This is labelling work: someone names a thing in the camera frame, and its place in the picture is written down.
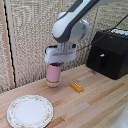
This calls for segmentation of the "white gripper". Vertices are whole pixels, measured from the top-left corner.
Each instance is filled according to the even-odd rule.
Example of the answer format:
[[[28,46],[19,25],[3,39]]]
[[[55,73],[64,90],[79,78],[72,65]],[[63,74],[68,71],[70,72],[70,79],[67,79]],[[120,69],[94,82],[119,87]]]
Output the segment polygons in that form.
[[[77,45],[68,44],[66,47],[58,48],[57,45],[45,49],[45,62],[48,64],[74,60],[76,57]]]

